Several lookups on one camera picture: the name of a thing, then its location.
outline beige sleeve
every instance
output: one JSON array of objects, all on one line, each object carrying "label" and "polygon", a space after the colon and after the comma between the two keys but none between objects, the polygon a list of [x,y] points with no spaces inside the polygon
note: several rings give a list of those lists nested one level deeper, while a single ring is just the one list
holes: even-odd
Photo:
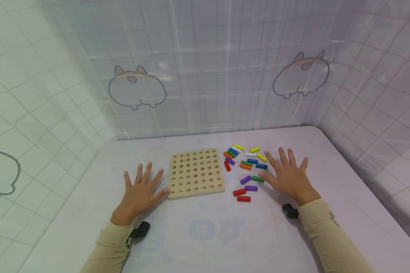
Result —
[{"label": "beige sleeve", "polygon": [[375,272],[323,199],[303,205],[299,215],[326,273]]},{"label": "beige sleeve", "polygon": [[120,273],[129,252],[126,240],[132,227],[116,226],[108,222],[102,229],[96,246],[88,257],[80,273]]}]

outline black device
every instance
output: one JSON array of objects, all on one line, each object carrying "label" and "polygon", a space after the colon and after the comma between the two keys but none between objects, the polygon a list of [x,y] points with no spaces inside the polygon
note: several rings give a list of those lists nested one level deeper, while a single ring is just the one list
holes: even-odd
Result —
[{"label": "black device", "polygon": [[289,219],[298,219],[299,218],[299,212],[297,209],[294,209],[291,204],[285,204],[282,207],[282,210],[284,214],[287,216]]}]

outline wooden board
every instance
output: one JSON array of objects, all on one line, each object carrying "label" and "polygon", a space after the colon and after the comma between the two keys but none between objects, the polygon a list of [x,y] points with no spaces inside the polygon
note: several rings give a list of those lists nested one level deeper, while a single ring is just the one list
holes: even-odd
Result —
[{"label": "wooden board", "polygon": [[217,149],[172,155],[169,179],[170,200],[225,191]]}]

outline left hand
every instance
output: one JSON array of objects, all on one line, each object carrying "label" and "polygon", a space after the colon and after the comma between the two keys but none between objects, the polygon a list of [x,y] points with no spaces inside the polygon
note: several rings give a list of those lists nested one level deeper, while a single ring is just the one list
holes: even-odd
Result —
[{"label": "left hand", "polygon": [[143,165],[139,164],[137,176],[133,185],[129,178],[129,173],[126,171],[124,172],[126,187],[125,195],[123,196],[120,205],[118,205],[112,213],[111,223],[118,226],[130,225],[132,220],[139,213],[150,209],[170,192],[170,189],[165,188],[155,195],[153,194],[153,189],[161,179],[164,169],[159,170],[157,175],[149,183],[147,182],[150,178],[151,162],[147,164],[147,169],[144,175],[142,175],[142,170]]}]

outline tiled wall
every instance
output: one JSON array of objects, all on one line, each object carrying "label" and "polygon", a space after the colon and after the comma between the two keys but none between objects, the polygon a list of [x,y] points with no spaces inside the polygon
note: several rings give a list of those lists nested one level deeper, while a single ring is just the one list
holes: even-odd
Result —
[{"label": "tiled wall", "polygon": [[115,137],[94,103],[103,90],[84,81],[44,2],[0,1],[0,273],[19,270]]},{"label": "tiled wall", "polygon": [[363,1],[342,35],[311,122],[410,236],[410,1]]},{"label": "tiled wall", "polygon": [[[322,50],[325,84],[275,94],[299,52]],[[165,100],[116,102],[116,65],[143,66]],[[0,196],[0,272],[17,272],[106,141],[301,124],[410,235],[410,0],[0,0],[0,151],[21,164]]]}]

